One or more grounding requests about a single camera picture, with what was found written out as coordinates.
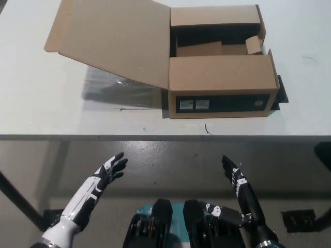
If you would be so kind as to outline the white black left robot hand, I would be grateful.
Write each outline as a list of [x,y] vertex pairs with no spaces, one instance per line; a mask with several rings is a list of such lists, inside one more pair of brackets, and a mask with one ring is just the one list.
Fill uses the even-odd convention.
[[84,181],[62,212],[62,216],[74,222],[79,231],[88,225],[90,215],[106,187],[124,175],[123,169],[128,160],[123,156],[121,152],[103,163]]

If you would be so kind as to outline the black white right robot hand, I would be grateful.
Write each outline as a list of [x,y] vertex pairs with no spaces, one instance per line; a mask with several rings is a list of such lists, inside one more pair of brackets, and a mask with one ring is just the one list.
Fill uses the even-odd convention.
[[222,157],[225,176],[229,179],[238,200],[240,211],[200,202],[204,211],[250,234],[252,247],[269,247],[279,242],[277,235],[267,226],[265,215],[251,184],[235,163]]

